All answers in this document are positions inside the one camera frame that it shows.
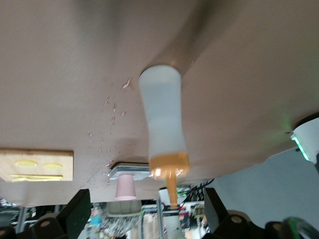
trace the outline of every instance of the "bottle nozzle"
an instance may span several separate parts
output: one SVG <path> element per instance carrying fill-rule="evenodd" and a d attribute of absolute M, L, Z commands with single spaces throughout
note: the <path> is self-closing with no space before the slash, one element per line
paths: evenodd
<path fill-rule="evenodd" d="M 171 172 L 166 175 L 167 190 L 169 194 L 169 201 L 171 208 L 177 208 L 177 184 L 176 184 L 176 174 Z"/>

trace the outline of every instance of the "pink cup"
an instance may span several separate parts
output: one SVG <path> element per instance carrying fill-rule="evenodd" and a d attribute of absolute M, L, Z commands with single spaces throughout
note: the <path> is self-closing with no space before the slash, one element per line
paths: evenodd
<path fill-rule="evenodd" d="M 115 200 L 127 201 L 136 198 L 134 178 L 130 174 L 122 174 L 119 176 L 116 187 Z"/>

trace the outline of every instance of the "green led strip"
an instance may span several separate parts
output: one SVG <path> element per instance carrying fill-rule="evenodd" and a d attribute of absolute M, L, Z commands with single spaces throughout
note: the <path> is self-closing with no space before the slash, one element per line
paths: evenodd
<path fill-rule="evenodd" d="M 298 145 L 298 148 L 300 149 L 301 153 L 303 153 L 303 156 L 305 157 L 305 159 L 310 161 L 310 159 L 308 158 L 308 156 L 307 156 L 306 152 L 304 151 L 303 147 L 299 143 L 299 140 L 297 139 L 297 137 L 293 137 L 292 140 L 294 140 L 296 142 L 296 144 Z"/>

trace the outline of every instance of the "wooden board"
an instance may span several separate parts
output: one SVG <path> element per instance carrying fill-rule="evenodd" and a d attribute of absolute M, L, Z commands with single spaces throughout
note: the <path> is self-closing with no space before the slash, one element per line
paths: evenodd
<path fill-rule="evenodd" d="M 29 161 L 30 166 L 19 165 L 21 160 Z M 0 149 L 0 163 L 0 177 L 6 182 L 73 180 L 72 151 Z M 48 168 L 48 164 L 57 167 Z"/>

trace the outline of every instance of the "water droplet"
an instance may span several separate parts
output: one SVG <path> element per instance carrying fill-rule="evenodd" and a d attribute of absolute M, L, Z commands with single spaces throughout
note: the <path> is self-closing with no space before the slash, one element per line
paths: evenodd
<path fill-rule="evenodd" d="M 125 89 L 125 88 L 127 88 L 127 87 L 129 87 L 130 86 L 130 82 L 131 82 L 131 77 L 128 79 L 128 81 L 122 86 L 122 89 Z"/>

